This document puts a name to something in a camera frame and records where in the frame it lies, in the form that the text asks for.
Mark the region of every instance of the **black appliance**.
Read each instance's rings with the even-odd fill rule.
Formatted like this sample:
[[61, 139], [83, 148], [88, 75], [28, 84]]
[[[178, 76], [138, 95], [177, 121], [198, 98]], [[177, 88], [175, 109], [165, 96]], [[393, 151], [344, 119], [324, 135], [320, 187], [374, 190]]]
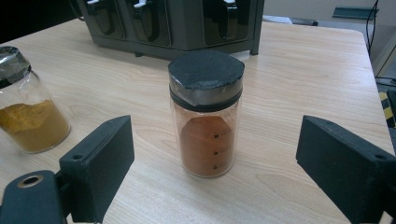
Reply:
[[259, 51], [264, 0], [78, 0], [78, 6], [95, 44], [136, 56]]

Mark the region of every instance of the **orange powder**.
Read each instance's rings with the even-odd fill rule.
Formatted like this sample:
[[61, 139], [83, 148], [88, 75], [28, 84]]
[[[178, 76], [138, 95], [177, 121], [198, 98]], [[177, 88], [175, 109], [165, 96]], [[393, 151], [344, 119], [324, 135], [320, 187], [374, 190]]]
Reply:
[[222, 117], [190, 119], [180, 135], [184, 166], [196, 175], [221, 175], [233, 163], [233, 140], [233, 130]]

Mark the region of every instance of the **screw hole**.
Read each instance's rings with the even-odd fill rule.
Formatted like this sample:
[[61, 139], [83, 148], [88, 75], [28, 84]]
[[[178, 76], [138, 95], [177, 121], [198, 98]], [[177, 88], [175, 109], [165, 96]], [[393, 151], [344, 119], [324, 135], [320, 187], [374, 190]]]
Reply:
[[43, 179], [44, 179], [44, 177], [42, 175], [28, 176], [18, 183], [18, 188], [21, 188], [21, 189], [30, 188], [30, 187], [40, 183]]
[[23, 180], [23, 184], [24, 185], [30, 185], [30, 184], [35, 183], [37, 180], [38, 180], [37, 176], [32, 176], [30, 178], [27, 178], [27, 179]]
[[380, 160], [386, 160], [386, 159], [387, 159], [387, 157], [385, 157], [385, 156], [383, 156], [383, 155], [375, 155], [375, 157], [376, 157], [377, 159], [380, 159]]
[[73, 160], [75, 160], [75, 161], [78, 161], [79, 159], [81, 159], [82, 158], [82, 155], [81, 154], [77, 154], [77, 155], [74, 155], [73, 156]]

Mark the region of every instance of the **yellow and black stripe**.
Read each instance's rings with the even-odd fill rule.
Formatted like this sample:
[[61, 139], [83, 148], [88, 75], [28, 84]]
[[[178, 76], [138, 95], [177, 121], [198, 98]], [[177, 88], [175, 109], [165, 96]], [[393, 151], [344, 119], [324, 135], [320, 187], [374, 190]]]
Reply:
[[395, 118], [393, 116], [391, 104], [386, 92], [380, 92], [379, 98], [381, 99], [382, 108], [384, 109], [385, 119], [387, 120], [388, 127], [394, 128]]

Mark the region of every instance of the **black machine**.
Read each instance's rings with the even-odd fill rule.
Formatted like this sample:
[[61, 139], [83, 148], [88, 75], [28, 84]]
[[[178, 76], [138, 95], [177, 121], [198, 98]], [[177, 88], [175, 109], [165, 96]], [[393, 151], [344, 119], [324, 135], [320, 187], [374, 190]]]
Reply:
[[351, 223], [378, 223], [384, 211], [396, 218], [396, 158], [388, 152], [304, 116], [296, 159]]
[[257, 55], [264, 0], [78, 0], [99, 46], [174, 59], [186, 51]]
[[131, 118], [103, 123], [60, 159], [61, 170], [20, 176], [6, 187], [0, 224], [101, 223], [134, 162]]

